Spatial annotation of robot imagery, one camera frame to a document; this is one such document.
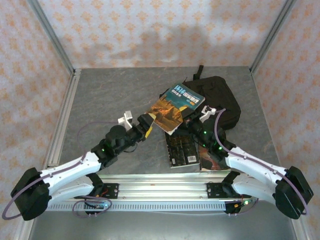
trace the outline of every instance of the robotic arm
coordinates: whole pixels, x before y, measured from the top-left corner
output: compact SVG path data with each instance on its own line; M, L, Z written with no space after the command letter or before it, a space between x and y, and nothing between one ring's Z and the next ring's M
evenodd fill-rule
M255 178L231 171L218 188L222 187L221 191L227 198L250 195L266 200L275 204L286 216L298 219L305 209L300 197L308 203L313 196L301 171L293 166L285 169L271 165L227 141L222 129L215 131L215 119L209 118L216 112L216 109L209 107L204 107L201 113L191 112L183 117L182 129L193 134L220 166L240 170ZM34 219L48 206L77 196L101 197L105 193L104 184L96 172L113 164L127 148L144 141L152 130L155 118L152 114L142 114L137 119L139 124L135 125L131 124L131 113L126 111L124 117L118 120L125 127L113 126L105 138L85 156L42 171L35 168L27 170L11 192L12 200L23 219ZM280 175L289 179L301 196ZM207 183L208 198L216 198L211 189L217 186L212 184ZM104 196L116 196L117 192L114 189Z

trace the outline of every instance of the backpack strap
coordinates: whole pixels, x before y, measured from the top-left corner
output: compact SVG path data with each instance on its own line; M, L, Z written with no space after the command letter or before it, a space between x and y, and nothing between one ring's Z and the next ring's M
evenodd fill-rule
M198 72L196 74L193 74L193 80L200 79L200 75L201 75L203 69L204 69L204 66L200 65L199 69L198 69Z

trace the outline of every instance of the blue book cover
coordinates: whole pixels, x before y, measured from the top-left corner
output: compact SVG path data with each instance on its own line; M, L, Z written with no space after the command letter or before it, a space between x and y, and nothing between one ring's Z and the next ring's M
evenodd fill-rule
M147 111L156 116L155 123L171 135L183 122L181 112L190 108L195 110L205 100L182 83L169 88Z

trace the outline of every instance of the patterned wallpaper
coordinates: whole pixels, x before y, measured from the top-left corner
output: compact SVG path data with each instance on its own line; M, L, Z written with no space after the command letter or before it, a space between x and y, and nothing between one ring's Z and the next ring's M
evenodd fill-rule
M40 0L75 68L249 66L285 0Z
M25 170L42 169L69 74L26 0L0 4L0 212ZM18 213L15 205L8 216ZM11 240L18 219L0 219Z
M293 7L255 82L281 163L302 170L314 197L307 218L320 236L320 2Z

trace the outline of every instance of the book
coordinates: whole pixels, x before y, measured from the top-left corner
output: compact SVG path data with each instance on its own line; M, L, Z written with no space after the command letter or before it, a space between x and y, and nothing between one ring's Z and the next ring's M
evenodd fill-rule
M181 112L186 108L195 110L205 98L192 91L182 83L177 83L169 88L157 101L151 106L147 113L155 115L155 123L166 133L172 133L183 122Z
M221 168L208 154L208 149L202 145L198 145L200 171L203 172L215 172L215 171L227 171L230 172L229 167Z
M199 157L194 139L191 135L181 135L174 132L165 134L170 168L179 168L190 165L199 165Z

